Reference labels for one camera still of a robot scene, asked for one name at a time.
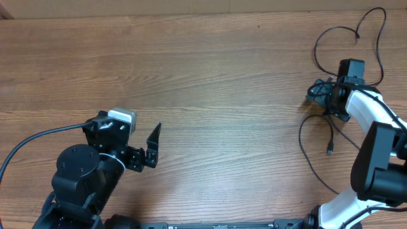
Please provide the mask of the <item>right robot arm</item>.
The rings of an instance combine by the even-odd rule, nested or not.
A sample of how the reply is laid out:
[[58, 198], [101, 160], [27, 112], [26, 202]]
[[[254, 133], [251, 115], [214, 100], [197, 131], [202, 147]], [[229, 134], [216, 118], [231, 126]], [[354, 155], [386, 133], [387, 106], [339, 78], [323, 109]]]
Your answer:
[[316, 81], [308, 89], [308, 99], [326, 113], [354, 118], [366, 137], [352, 166], [350, 187], [317, 206], [302, 228], [356, 228], [375, 212], [406, 211], [401, 207], [406, 203], [406, 165], [390, 162], [392, 156], [406, 160], [406, 122], [375, 87], [365, 84], [364, 68], [362, 60], [341, 60], [336, 81]]

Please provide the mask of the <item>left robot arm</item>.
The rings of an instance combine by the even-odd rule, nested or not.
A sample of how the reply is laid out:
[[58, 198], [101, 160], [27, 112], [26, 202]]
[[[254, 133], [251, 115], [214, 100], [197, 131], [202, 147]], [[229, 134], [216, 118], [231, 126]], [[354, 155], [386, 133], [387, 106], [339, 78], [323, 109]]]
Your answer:
[[87, 142], [63, 150], [52, 178], [53, 192], [47, 197], [35, 228], [140, 228], [126, 216], [100, 217], [121, 176], [127, 170], [142, 172], [156, 167], [161, 125], [146, 140], [147, 148], [129, 146], [137, 115], [127, 109], [99, 111], [86, 121]]

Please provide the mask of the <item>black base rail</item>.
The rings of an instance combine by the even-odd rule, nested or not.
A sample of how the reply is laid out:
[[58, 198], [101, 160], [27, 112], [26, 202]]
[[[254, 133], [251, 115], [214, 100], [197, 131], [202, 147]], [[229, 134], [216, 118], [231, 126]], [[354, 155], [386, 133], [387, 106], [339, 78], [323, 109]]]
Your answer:
[[119, 214], [114, 214], [104, 223], [105, 228], [110, 229], [297, 229], [302, 228], [302, 225], [302, 219], [275, 219], [260, 223], [141, 223]]

